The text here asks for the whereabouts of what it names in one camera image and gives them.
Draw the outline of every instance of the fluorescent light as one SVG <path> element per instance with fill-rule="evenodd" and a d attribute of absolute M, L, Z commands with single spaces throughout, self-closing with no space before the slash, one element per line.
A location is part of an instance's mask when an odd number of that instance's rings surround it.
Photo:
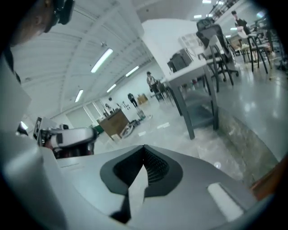
<path fill-rule="evenodd" d="M 81 97 L 82 94 L 83 94 L 83 90 L 80 89 L 80 90 L 79 90 L 79 93 L 78 93 L 78 95 L 77 95 L 77 97 L 76 97 L 75 102 L 78 102 L 78 101 L 79 101 L 79 99 L 80 99 L 80 97 Z"/>
<path fill-rule="evenodd" d="M 111 87 L 110 87 L 110 89 L 108 89 L 107 90 L 107 92 L 110 92 L 112 89 L 114 89 L 116 87 L 116 84 L 114 84 L 114 85 L 112 85 Z"/>
<path fill-rule="evenodd" d="M 136 66 L 133 70 L 129 71 L 125 76 L 128 77 L 131 75 L 133 72 L 135 72 L 137 69 L 139 69 L 139 66 Z"/>
<path fill-rule="evenodd" d="M 28 129 L 28 126 L 25 125 L 25 123 L 24 123 L 23 121 L 21 121 L 21 126 L 22 126 L 22 128 L 25 129 L 25 130 Z"/>
<path fill-rule="evenodd" d="M 257 17 L 262 18 L 265 15 L 263 11 L 257 13 Z"/>
<path fill-rule="evenodd" d="M 93 66 L 91 73 L 95 73 L 99 67 L 103 64 L 103 62 L 110 56 L 110 54 L 113 53 L 112 49 L 107 49 L 106 52 L 102 55 L 102 57 L 96 62 L 96 64 Z"/>

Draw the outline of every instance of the floor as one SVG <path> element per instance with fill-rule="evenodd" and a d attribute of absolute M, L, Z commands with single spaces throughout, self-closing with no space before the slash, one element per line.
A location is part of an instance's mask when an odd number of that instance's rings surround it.
<path fill-rule="evenodd" d="M 273 60 L 272 69 L 265 73 L 251 64 L 238 62 L 240 76 L 220 83 L 218 106 L 246 124 L 267 145 L 280 161 L 288 151 L 288 80 L 277 70 L 279 59 Z"/>

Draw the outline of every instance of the standing person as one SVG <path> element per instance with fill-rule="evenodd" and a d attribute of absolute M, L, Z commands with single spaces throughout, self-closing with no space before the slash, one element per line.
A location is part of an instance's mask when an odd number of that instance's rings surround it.
<path fill-rule="evenodd" d="M 110 105 L 108 105 L 107 103 L 105 104 L 105 107 L 106 107 L 105 110 L 108 112 L 108 114 L 111 114 L 114 112 L 114 109 Z"/>
<path fill-rule="evenodd" d="M 42 33 L 48 33 L 57 23 L 66 25 L 71 20 L 74 4 L 74 0 L 38 0 L 20 21 L 8 47 L 3 51 L 9 68 L 20 84 L 20 77 L 14 71 L 14 59 L 10 47 L 23 44 Z M 21 125 L 17 132 L 28 136 Z"/>
<path fill-rule="evenodd" d="M 158 92 L 157 81 L 153 76 L 151 76 L 151 72 L 149 71 L 147 72 L 147 84 L 149 85 L 150 90 L 152 90 L 154 93 Z"/>
<path fill-rule="evenodd" d="M 128 94 L 128 99 L 134 105 L 135 108 L 138 107 L 137 102 L 135 101 L 133 94 L 131 94 L 131 93 Z"/>
<path fill-rule="evenodd" d="M 109 105 L 113 111 L 115 111 L 116 109 L 120 109 L 120 106 L 112 100 L 112 97 L 109 97 L 108 100 L 110 101 Z"/>
<path fill-rule="evenodd" d="M 240 19 L 238 16 L 237 16 L 237 13 L 236 11 L 232 11 L 232 15 L 233 17 L 235 18 L 235 26 L 237 27 L 237 31 L 239 32 L 242 32 L 244 31 L 246 35 L 250 34 L 250 30 L 249 28 L 247 27 L 247 22 L 245 20 L 242 20 Z"/>

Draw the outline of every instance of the wooden surface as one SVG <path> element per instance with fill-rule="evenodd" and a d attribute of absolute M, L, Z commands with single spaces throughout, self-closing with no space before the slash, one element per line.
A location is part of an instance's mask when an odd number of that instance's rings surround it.
<path fill-rule="evenodd" d="M 120 133 L 129 123 L 128 119 L 122 112 L 122 110 L 117 109 L 110 116 L 106 117 L 102 121 L 98 121 L 102 129 L 110 136 L 111 139 L 113 135 L 117 134 L 120 136 Z"/>
<path fill-rule="evenodd" d="M 262 200 L 270 194 L 275 193 L 278 184 L 283 178 L 288 167 L 288 154 L 277 164 L 274 169 L 267 173 L 263 178 L 256 181 L 250 188 L 258 200 Z"/>
<path fill-rule="evenodd" d="M 147 97 L 146 97 L 145 94 L 142 94 L 141 96 L 139 96 L 139 97 L 137 98 L 137 101 L 138 101 L 138 104 L 141 105 L 141 104 L 147 102 L 148 99 L 147 99 Z"/>

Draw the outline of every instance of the shelf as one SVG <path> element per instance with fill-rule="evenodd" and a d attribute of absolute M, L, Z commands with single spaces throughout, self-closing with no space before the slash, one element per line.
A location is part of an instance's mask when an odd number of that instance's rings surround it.
<path fill-rule="evenodd" d="M 214 124 L 211 112 L 202 106 L 193 107 L 188 110 L 193 128 L 205 127 Z"/>
<path fill-rule="evenodd" d="M 211 96 L 200 90 L 189 91 L 184 98 L 187 109 L 191 107 L 199 106 L 204 103 L 210 102 L 212 100 Z"/>

